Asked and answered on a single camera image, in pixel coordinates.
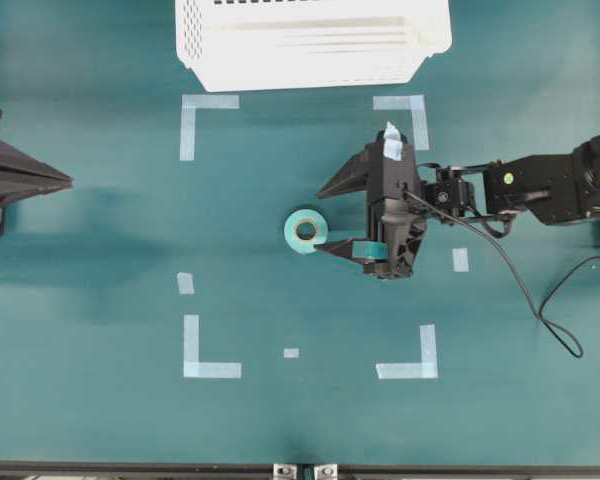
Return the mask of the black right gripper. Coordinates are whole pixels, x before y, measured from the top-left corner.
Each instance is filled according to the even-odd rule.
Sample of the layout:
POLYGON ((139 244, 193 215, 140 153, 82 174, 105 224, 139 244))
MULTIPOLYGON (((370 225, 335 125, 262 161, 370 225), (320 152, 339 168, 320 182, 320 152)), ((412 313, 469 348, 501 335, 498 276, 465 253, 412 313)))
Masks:
POLYGON ((317 199, 366 190, 367 238, 327 242, 315 246, 359 264, 364 272, 381 280, 409 278, 426 232, 426 219, 409 197, 420 197, 423 187, 417 172, 414 147, 399 133, 400 152, 390 158, 384 147, 384 131, 374 142, 354 154, 316 193, 317 199))

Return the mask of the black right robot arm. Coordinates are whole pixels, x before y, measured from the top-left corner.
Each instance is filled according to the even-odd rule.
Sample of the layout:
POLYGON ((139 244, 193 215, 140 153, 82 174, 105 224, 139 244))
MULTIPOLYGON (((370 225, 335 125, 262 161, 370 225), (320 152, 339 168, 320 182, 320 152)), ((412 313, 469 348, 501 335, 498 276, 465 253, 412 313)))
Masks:
POLYGON ((600 220, 600 135, 567 154, 433 168, 435 180, 423 180, 414 146, 387 125, 316 195, 365 192, 365 236, 328 241, 319 250, 393 280, 412 275, 431 218, 478 223, 493 238, 507 236, 525 211, 544 225, 600 220))

